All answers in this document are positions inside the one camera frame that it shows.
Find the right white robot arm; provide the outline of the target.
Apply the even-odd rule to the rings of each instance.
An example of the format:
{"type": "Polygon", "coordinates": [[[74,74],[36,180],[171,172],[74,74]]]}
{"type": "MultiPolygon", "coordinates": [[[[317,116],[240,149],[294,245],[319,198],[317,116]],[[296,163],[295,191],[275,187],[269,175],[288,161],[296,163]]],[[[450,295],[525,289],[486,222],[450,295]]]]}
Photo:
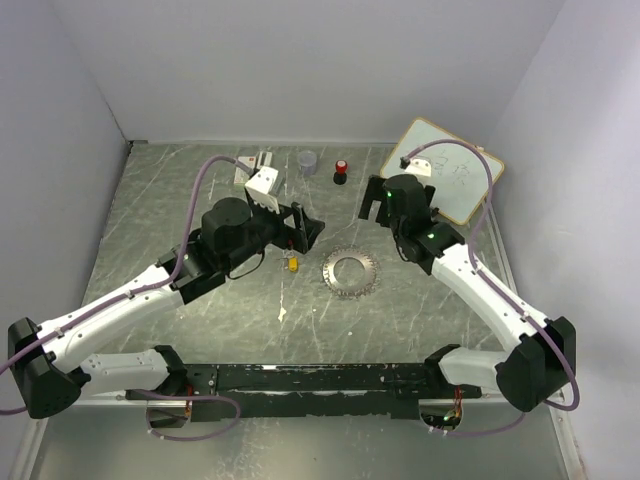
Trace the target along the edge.
{"type": "Polygon", "coordinates": [[[433,218],[435,193],[414,176],[369,178],[359,216],[366,220],[374,202],[377,223],[391,231],[401,258],[457,294],[490,328],[502,349],[461,346],[431,356],[426,390],[448,396],[458,385],[495,390],[521,412],[530,412],[565,385],[576,382],[576,329],[565,317],[555,320],[527,304],[494,275],[451,225],[433,218]]]}

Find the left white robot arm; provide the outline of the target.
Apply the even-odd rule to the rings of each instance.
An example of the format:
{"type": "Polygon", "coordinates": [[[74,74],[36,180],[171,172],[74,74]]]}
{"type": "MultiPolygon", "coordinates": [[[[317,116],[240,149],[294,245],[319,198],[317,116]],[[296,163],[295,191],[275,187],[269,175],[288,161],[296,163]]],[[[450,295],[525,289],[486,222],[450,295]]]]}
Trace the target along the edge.
{"type": "Polygon", "coordinates": [[[269,245],[307,253],[325,224],[298,203],[269,211],[252,200],[227,197],[189,229],[183,243],[136,278],[85,307],[36,324],[8,329],[7,364],[33,419],[53,416],[82,394],[139,390],[173,399],[187,390],[187,368],[170,346],[124,355],[99,350],[137,322],[178,309],[230,279],[234,269],[269,245]]]}

